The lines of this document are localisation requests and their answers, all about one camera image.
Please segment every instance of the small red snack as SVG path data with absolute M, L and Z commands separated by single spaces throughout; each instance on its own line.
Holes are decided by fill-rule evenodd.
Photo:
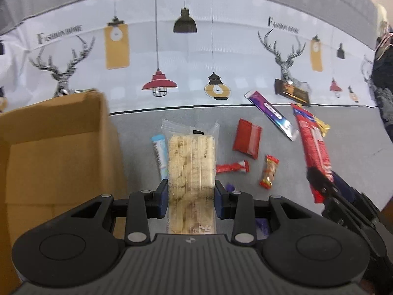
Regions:
M 266 155 L 266 163 L 263 170 L 262 181 L 259 182 L 259 185 L 267 189 L 272 188 L 274 174 L 276 173 L 278 162 L 278 159 L 274 156 Z
M 250 171 L 250 165 L 247 160 L 242 160 L 233 164 L 222 164 L 217 165 L 216 173 L 240 171 L 243 173 L 248 173 Z
M 261 140 L 262 128 L 249 121 L 240 119 L 237 125 L 233 150 L 258 158 L 259 141 Z

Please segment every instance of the red candy wrapper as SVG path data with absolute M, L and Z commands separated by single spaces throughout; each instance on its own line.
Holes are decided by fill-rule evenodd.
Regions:
M 333 182 L 331 170 L 332 166 L 330 164 L 329 155 L 314 116 L 309 111 L 306 111 L 304 108 L 295 104 L 292 104 L 292 108 L 294 110 L 297 123 L 299 124 L 307 167 L 317 167 L 329 180 Z M 325 198 L 312 186 L 310 187 L 311 192 L 314 195 L 315 203 L 323 203 Z
M 259 141 L 261 140 L 262 128 L 249 121 L 240 119 L 237 125 L 235 143 L 233 150 L 258 158 Z
M 233 164 L 217 165 L 216 167 L 216 173 L 233 172 L 233 171 L 248 173 L 250 171 L 250 165 L 248 164 L 248 161 L 242 160 L 240 162 L 233 163 Z
M 267 189 L 272 188 L 274 174 L 276 173 L 278 162 L 278 159 L 274 156 L 266 155 L 266 163 L 263 170 L 262 181 L 259 182 L 259 185 Z

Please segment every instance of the pendant lamp illustration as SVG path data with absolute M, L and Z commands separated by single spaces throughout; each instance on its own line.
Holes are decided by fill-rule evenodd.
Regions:
M 340 47 L 337 50 L 337 57 L 339 59 L 345 60 L 345 51 L 343 50 L 343 43 L 340 43 Z
M 209 76 L 209 80 L 209 84 L 205 87 L 206 94 L 216 100 L 228 100 L 228 97 L 231 95 L 231 90 L 221 82 L 221 77 L 213 72 L 213 74 Z
M 322 72 L 322 50 L 321 50 L 321 40 L 318 35 L 312 38 L 310 44 L 310 59 L 311 67 L 313 71 Z
M 332 80 L 330 90 L 335 94 L 336 97 L 340 97 L 340 92 L 342 92 L 342 88 L 337 85 L 335 79 Z
M 190 11 L 185 7 L 181 10 L 181 16 L 176 20 L 173 26 L 173 33 L 196 33 L 197 25 L 192 17 Z
M 231 95 L 231 90 L 221 82 L 221 77 L 215 73 L 214 68 L 213 0 L 211 0 L 211 62 L 213 74 L 209 76 L 209 84 L 205 86 L 205 93 L 216 100 L 228 100 L 228 97 Z
M 130 65 L 128 25 L 116 16 L 116 0 L 113 0 L 114 16 L 104 28 L 105 58 L 107 69 L 126 68 Z
M 352 91 L 351 86 L 348 86 L 348 91 L 349 91 L 349 97 L 351 98 L 352 101 L 355 103 L 359 103 L 358 96 Z
M 157 0 L 155 0 L 155 15 L 156 15 L 156 57 L 157 57 L 157 71 L 153 74 L 152 80 L 146 83 L 142 90 L 150 89 L 155 97 L 162 97 L 168 94 L 168 88 L 176 88 L 177 84 L 168 80 L 159 67 L 158 61 L 158 32 L 157 32 Z

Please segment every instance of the purple candy wrapper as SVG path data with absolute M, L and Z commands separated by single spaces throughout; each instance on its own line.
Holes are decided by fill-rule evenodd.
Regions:
M 291 140 L 296 140 L 299 131 L 296 130 L 280 112 L 278 112 L 268 100 L 258 91 L 249 91 L 245 97 L 260 109 L 265 115 Z
M 225 186 L 225 190 L 226 190 L 227 192 L 233 192 L 233 191 L 235 190 L 235 187 L 234 187 L 232 184 L 228 183 L 228 184 Z
M 270 234 L 269 221 L 266 218 L 256 218 L 255 223 L 257 225 L 257 238 L 266 239 Z

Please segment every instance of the screw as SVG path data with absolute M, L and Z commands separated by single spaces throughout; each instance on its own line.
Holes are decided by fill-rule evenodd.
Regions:
M 242 244 L 248 244 L 254 240 L 254 236 L 248 233 L 239 233 L 235 235 L 235 240 Z
M 140 243 L 140 242 L 143 242 L 144 240 L 146 240 L 147 236 L 145 233 L 142 233 L 142 232 L 133 232 L 133 233 L 128 234 L 127 238 L 131 242 Z

